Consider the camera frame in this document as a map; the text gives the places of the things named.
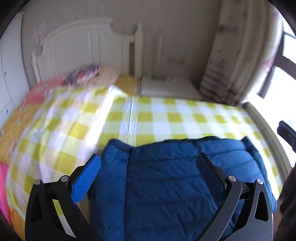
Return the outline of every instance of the wall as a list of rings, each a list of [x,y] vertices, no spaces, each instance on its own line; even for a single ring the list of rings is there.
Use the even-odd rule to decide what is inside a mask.
[[[214,41],[221,0],[31,0],[22,11],[22,56],[29,85],[35,84],[31,66],[34,28],[46,22],[46,35],[73,20],[111,17],[112,28],[130,34],[143,23],[143,74],[153,70],[155,37],[163,32],[160,74],[186,77],[198,84]],[[183,56],[182,66],[168,56]]]

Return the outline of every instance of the pink fabric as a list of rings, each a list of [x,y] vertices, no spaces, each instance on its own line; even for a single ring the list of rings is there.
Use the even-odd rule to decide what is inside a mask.
[[[0,209],[4,214],[5,218],[7,219],[7,221],[9,222],[9,224],[11,225],[9,208],[8,208],[7,197],[6,197],[6,188],[5,188],[7,171],[8,171],[8,165],[0,162]]]
[[[64,85],[65,78],[48,80],[37,83],[26,95],[23,104],[40,104],[42,103],[57,86]]]

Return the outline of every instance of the patterned curtain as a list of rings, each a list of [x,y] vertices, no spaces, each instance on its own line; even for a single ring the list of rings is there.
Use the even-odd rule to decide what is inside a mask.
[[[272,67],[282,18],[267,0],[222,0],[212,52],[200,83],[205,101],[240,105]]]

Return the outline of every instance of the headboard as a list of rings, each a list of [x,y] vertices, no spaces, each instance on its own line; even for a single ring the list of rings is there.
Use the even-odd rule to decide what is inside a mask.
[[[42,54],[32,53],[37,82],[65,76],[84,65],[101,64],[130,72],[130,45],[134,43],[134,75],[142,75],[142,24],[134,35],[117,35],[111,29],[111,18],[82,19],[62,26],[41,43]]]

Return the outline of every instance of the cabinet door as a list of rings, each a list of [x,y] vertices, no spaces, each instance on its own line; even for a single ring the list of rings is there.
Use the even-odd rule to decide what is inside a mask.
[[[0,49],[0,111],[8,104],[9,101],[10,101],[10,98],[6,88],[4,74],[2,71],[1,49]]]
[[[2,64],[8,91],[15,106],[18,106],[29,91],[22,62],[20,45],[22,15],[17,15],[2,36]]]

